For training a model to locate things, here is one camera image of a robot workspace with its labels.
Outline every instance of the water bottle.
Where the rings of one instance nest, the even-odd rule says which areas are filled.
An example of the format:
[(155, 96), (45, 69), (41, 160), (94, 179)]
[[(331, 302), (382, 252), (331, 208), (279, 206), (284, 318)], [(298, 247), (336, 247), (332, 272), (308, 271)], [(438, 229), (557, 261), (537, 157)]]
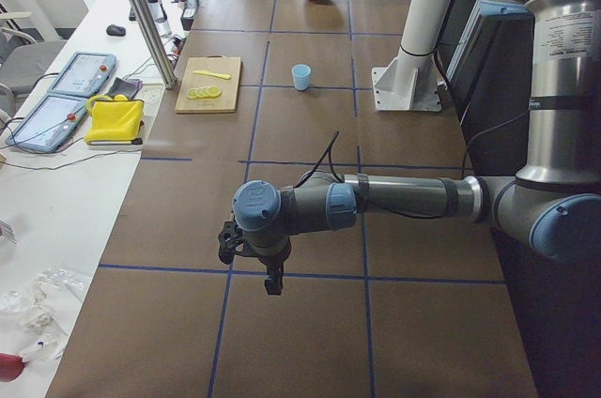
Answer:
[(150, 15), (157, 26), (160, 37), (169, 37), (171, 35), (171, 27), (167, 21), (167, 14), (160, 0), (147, 0), (148, 8), (150, 8)]

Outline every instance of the yellow bag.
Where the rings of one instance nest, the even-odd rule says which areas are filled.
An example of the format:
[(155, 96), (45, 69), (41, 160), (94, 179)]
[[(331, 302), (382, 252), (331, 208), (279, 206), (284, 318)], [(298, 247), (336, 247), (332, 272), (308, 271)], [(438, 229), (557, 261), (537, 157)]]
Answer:
[(88, 100), (87, 112), (92, 117), (92, 128), (84, 137), (89, 145), (142, 143), (138, 138), (144, 116), (142, 100), (98, 95)]

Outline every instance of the small plastic cup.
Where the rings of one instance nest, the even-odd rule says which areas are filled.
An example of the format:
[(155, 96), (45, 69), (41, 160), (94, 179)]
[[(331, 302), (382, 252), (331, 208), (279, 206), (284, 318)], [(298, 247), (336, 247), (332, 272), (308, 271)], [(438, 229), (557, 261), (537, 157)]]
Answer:
[(309, 88), (309, 84), (311, 83), (311, 67), (303, 64), (292, 67), (292, 82), (294, 83), (294, 87), (299, 91)]

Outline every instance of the blue joint cap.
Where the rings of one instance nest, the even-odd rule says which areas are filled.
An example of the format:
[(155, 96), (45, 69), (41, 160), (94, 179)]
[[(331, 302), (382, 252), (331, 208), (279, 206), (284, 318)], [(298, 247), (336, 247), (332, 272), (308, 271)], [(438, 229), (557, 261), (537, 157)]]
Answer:
[(601, 196), (578, 194), (549, 207), (532, 226), (530, 244), (557, 262), (601, 256)]
[(236, 222), (245, 232), (257, 232), (269, 226), (277, 218), (280, 204), (280, 191), (263, 180), (245, 183), (232, 200)]
[(357, 203), (350, 184), (330, 184), (326, 196), (326, 217), (332, 231), (355, 225)]
[(525, 17), (531, 12), (515, 2), (480, 0), (480, 14), (486, 16)]

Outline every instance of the metal pole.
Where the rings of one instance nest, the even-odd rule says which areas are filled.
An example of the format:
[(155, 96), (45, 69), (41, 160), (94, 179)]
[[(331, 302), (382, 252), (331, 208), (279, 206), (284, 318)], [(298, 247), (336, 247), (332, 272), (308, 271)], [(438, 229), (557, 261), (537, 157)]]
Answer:
[(171, 67), (171, 62), (165, 53), (157, 27), (150, 16), (150, 10), (146, 0), (130, 0), (131, 6), (136, 14), (136, 20), (142, 30), (142, 35), (152, 55), (155, 65), (159, 69), (162, 80), (165, 82), (165, 88), (172, 89), (177, 84), (177, 77)]

